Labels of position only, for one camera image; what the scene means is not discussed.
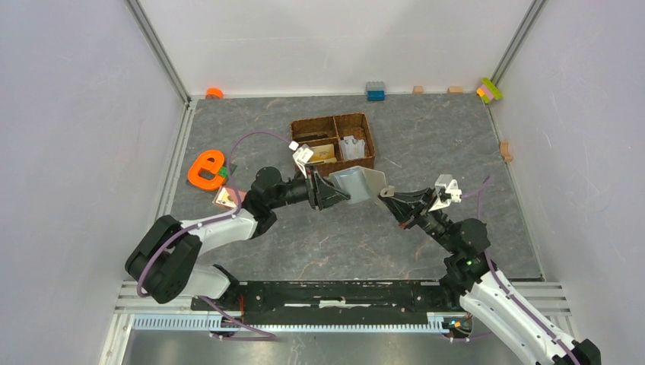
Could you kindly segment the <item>grey card holder wallet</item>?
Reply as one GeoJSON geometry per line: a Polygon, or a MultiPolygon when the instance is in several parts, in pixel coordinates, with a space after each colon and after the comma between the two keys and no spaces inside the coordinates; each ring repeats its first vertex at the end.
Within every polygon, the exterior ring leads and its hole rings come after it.
{"type": "Polygon", "coordinates": [[[379,170],[355,166],[329,174],[334,187],[350,195],[349,203],[356,204],[370,199],[381,207],[385,204],[379,198],[380,193],[389,188],[386,174],[379,170]]]}

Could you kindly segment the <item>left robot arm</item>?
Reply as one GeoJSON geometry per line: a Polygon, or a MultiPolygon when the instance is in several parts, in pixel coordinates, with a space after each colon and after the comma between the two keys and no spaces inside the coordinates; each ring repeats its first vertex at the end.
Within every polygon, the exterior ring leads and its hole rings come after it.
{"type": "Polygon", "coordinates": [[[312,166],[288,180],[277,168],[263,167],[232,212],[194,221],[159,217],[126,260],[125,270],[136,280],[137,294],[156,303],[186,294],[231,309],[239,300],[235,279],[221,266],[207,263],[205,253],[263,235],[276,222],[277,208],[307,202],[322,210],[350,197],[312,166]]]}

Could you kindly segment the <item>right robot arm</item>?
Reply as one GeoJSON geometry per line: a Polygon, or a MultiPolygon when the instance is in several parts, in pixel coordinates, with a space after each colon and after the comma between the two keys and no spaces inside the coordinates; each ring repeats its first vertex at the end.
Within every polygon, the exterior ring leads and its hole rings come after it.
{"type": "Polygon", "coordinates": [[[542,315],[487,254],[491,242],[482,221],[453,222],[435,204],[447,194],[383,189],[378,199],[403,229],[419,227],[450,256],[440,279],[439,298],[449,310],[464,309],[486,325],[524,364],[600,364],[599,348],[578,341],[542,315]]]}

